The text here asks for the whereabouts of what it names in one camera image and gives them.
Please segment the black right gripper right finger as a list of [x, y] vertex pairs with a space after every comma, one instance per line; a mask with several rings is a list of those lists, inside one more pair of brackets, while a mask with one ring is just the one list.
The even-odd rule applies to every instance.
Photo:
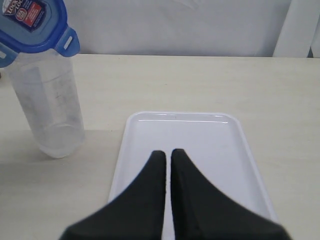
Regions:
[[232, 200], [184, 149], [171, 154], [170, 198], [177, 240], [289, 240], [284, 227]]

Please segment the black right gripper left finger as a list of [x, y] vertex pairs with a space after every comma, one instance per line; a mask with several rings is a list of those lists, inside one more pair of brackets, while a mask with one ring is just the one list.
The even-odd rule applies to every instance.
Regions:
[[166, 201], [166, 155], [151, 153], [128, 187], [108, 205], [70, 225], [62, 240], [160, 240]]

